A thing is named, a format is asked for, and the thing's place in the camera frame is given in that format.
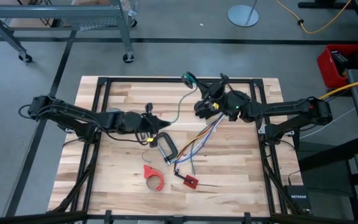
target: caster wheel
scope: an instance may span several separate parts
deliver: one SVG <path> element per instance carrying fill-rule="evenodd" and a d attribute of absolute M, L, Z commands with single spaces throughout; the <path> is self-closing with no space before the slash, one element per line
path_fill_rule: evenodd
<path fill-rule="evenodd" d="M 137 20 L 133 19 L 131 22 L 131 27 L 135 27 L 137 25 Z"/>
<path fill-rule="evenodd" d="M 19 59 L 23 62 L 27 62 L 30 63 L 32 62 L 32 57 L 30 55 L 25 55 L 25 59 L 23 59 L 23 57 L 21 55 L 19 55 Z"/>
<path fill-rule="evenodd" d="M 125 63 L 131 63 L 131 62 L 133 62 L 133 61 L 135 60 L 135 58 L 134 58 L 133 55 L 131 55 L 131 57 L 128 58 L 128 54 L 124 54 L 124 56 L 122 57 L 122 59 L 123 59 L 123 61 L 124 61 Z"/>

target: metal cart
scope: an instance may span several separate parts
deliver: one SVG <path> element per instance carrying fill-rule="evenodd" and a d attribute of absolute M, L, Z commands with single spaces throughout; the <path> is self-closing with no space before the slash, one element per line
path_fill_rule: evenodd
<path fill-rule="evenodd" d="M 129 31 L 137 21 L 123 9 L 120 0 L 109 0 L 105 5 L 0 5 L 0 36 L 19 53 L 23 62 L 31 62 L 32 57 L 14 37 L 15 30 L 106 30 L 118 29 L 126 53 L 125 63 L 134 61 Z M 6 18 L 39 18 L 45 27 L 9 27 Z"/>

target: wooden table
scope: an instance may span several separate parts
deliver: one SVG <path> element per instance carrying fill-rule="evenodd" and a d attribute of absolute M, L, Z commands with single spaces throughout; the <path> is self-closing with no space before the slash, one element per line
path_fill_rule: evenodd
<path fill-rule="evenodd" d="M 82 77 L 75 105 L 91 109 L 97 80 L 98 77 Z M 283 101 L 278 79 L 264 78 L 264 85 L 268 103 Z M 249 84 L 233 83 L 232 86 L 250 94 Z M 152 102 L 153 113 L 160 119 L 171 121 L 177 115 L 177 103 L 189 91 L 182 83 L 113 82 L 108 108 L 142 113 L 145 104 Z M 199 91 L 185 98 L 179 120 L 163 130 L 171 136 L 177 148 L 193 139 L 214 120 L 206 121 L 194 115 L 193 105 L 200 98 Z M 286 116 L 272 117 L 272 123 L 286 119 Z M 133 135 L 113 136 L 135 139 Z M 66 141 L 72 139 L 76 136 L 68 134 Z M 288 137 L 283 140 L 292 142 Z M 82 142 L 64 147 L 49 209 L 55 208 L 74 186 L 82 150 Z M 296 153 L 291 146 L 280 144 L 277 146 L 277 157 L 283 183 L 286 183 L 288 174 L 299 170 Z M 151 191 L 146 186 L 144 164 L 164 173 L 165 185 L 161 192 Z M 194 157 L 194 165 L 195 177 L 199 180 L 196 190 L 183 185 L 183 181 L 173 175 L 173 167 L 164 163 L 157 148 L 114 141 L 103 134 L 89 213 L 104 214 L 106 210 L 112 210 L 115 215 L 239 217 L 244 216 L 244 212 L 250 212 L 253 217 L 270 216 L 255 123 L 247 124 L 241 120 L 229 122 L 224 118 L 205 147 Z M 183 163 L 180 172 L 191 175 L 190 163 Z M 291 175 L 291 182 L 302 184 L 300 173 Z M 84 189 L 78 208 L 82 207 Z M 274 186 L 273 194 L 276 211 L 280 211 Z"/>

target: gray floor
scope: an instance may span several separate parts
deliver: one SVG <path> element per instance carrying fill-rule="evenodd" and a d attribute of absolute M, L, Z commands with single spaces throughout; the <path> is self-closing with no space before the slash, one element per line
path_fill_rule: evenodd
<path fill-rule="evenodd" d="M 297 1 L 282 0 L 306 21 L 309 30 L 321 27 L 337 11 L 298 9 Z M 345 11 L 337 22 L 317 35 L 304 34 L 296 19 L 275 1 L 259 1 L 260 21 L 253 27 L 241 28 L 227 20 L 226 12 L 235 4 L 251 0 L 148 0 L 139 4 L 139 25 L 133 37 L 181 37 L 228 39 L 293 39 L 293 40 L 358 40 L 358 20 L 353 11 Z M 17 36 L 68 36 L 67 32 L 16 32 Z M 93 31 L 79 37 L 116 37 L 116 32 Z M 17 53 L 0 42 L 0 215 L 25 156 L 35 123 L 17 115 L 21 105 L 33 96 L 47 94 L 56 74 L 65 43 L 23 43 L 34 58 L 24 65 Z M 285 100 L 296 100 L 325 93 L 316 63 L 324 46 L 293 45 L 226 45 L 226 44 L 134 44 L 136 61 L 124 64 L 122 44 L 75 43 L 57 94 L 74 102 L 83 75 L 180 76 L 191 71 L 199 76 L 276 77 L 280 79 Z M 332 102 L 335 117 L 351 110 L 350 99 Z M 358 137 L 356 113 L 350 113 L 324 131 L 305 139 L 308 142 L 338 145 Z M 35 163 L 25 188 L 18 214 L 42 213 L 48 199 L 62 151 L 65 135 L 55 124 L 48 123 Z M 321 179 L 341 183 L 344 178 L 332 169 L 319 170 Z M 309 174 L 305 182 L 316 181 Z M 329 188 L 339 187 L 330 184 Z M 312 204 L 319 216 L 352 218 L 346 197 L 313 192 Z"/>

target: yellow cable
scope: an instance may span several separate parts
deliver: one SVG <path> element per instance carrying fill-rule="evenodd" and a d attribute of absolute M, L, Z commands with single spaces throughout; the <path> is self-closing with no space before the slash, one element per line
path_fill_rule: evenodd
<path fill-rule="evenodd" d="M 288 12 L 290 12 L 291 14 L 293 14 L 293 16 L 295 16 L 296 19 L 298 19 L 298 21 L 300 21 L 301 19 L 299 18 L 298 15 L 295 14 L 295 12 L 291 11 L 291 9 L 285 7 L 279 0 L 276 0 L 277 3 L 279 3 L 279 5 L 281 5 L 285 10 L 287 10 Z M 327 28 L 329 25 L 331 25 L 342 13 L 343 11 L 345 11 L 346 7 L 352 2 L 352 0 L 348 0 L 348 2 L 346 3 L 346 5 L 339 11 L 339 13 L 333 18 L 331 19 L 331 21 L 329 21 L 325 26 L 323 26 L 322 28 L 310 32 L 307 31 L 305 26 L 303 25 L 303 23 L 301 23 L 301 27 L 302 29 L 307 33 L 307 34 L 317 34 L 318 32 L 322 31 L 323 29 Z"/>
<path fill-rule="evenodd" d="M 325 95 L 319 97 L 319 99 L 320 99 L 320 100 L 323 100 L 323 99 L 325 99 L 325 98 L 331 96 L 331 95 L 334 94 L 334 93 L 337 93 L 337 92 L 339 92 L 339 91 L 345 90 L 345 89 L 350 88 L 350 87 L 354 87 L 354 86 L 356 86 L 356 85 L 358 85 L 358 82 L 352 83 L 352 84 L 348 84 L 348 85 L 346 85 L 346 86 L 344 86 L 344 87 L 340 87 L 340 88 L 338 88 L 338 89 L 336 89 L 336 90 L 334 90 L 334 91 L 330 91 L 329 93 L 327 93 L 327 94 L 325 94 Z"/>

